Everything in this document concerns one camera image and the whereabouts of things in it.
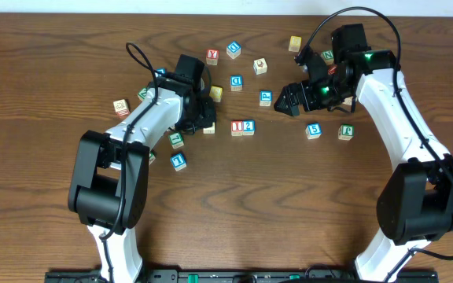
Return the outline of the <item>red I wooden block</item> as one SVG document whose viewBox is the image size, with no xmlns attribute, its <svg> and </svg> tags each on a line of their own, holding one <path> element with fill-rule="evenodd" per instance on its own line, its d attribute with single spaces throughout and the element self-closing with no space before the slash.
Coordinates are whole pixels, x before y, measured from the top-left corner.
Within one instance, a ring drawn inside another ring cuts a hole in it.
<svg viewBox="0 0 453 283">
<path fill-rule="evenodd" d="M 242 136 L 244 133 L 243 122 L 240 120 L 234 120 L 231 122 L 231 135 Z"/>
</svg>

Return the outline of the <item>blue 2 wooden block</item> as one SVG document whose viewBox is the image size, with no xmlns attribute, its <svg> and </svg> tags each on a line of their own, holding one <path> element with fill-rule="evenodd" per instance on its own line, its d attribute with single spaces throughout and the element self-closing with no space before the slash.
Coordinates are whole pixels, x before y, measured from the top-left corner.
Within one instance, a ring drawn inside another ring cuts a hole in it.
<svg viewBox="0 0 453 283">
<path fill-rule="evenodd" d="M 242 121 L 243 135 L 254 135 L 255 134 L 255 121 L 253 119 L 247 119 Z"/>
</svg>

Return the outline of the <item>red A wooden block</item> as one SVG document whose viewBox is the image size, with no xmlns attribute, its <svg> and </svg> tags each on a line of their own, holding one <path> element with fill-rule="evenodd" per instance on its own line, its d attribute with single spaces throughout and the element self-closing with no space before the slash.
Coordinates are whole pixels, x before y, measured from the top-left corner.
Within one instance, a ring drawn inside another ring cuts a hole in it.
<svg viewBox="0 0 453 283">
<path fill-rule="evenodd" d="M 204 134 L 214 134 L 215 133 L 215 123 L 213 123 L 210 127 L 206 127 L 203 129 Z"/>
</svg>

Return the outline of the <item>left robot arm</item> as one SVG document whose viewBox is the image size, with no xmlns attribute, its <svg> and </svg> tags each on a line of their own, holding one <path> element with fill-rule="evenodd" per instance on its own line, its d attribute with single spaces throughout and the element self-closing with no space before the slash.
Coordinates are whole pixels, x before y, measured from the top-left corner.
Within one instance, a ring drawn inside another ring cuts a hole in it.
<svg viewBox="0 0 453 283">
<path fill-rule="evenodd" d="M 80 138 L 68 209 L 96 240 L 98 279 L 137 281 L 143 263 L 134 228 L 147 198 L 150 153 L 167 130 L 195 133 L 215 122 L 206 71 L 199 59 L 181 55 L 174 72 L 155 74 L 144 101 L 124 121 Z"/>
</svg>

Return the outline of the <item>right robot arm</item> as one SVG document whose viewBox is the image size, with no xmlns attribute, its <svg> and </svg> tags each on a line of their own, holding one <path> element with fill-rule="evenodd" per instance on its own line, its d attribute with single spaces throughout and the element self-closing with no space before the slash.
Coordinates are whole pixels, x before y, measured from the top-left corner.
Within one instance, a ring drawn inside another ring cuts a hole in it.
<svg viewBox="0 0 453 283">
<path fill-rule="evenodd" d="M 283 87 L 277 112 L 333 111 L 362 105 L 370 114 L 392 164 L 377 199 L 378 232 L 355 258 L 361 281 L 394 282 L 403 266 L 453 231 L 453 155 L 433 135 L 407 91 L 400 52 L 373 50 L 361 24 L 331 35 L 333 63 L 304 46 L 296 63 L 308 74 Z"/>
</svg>

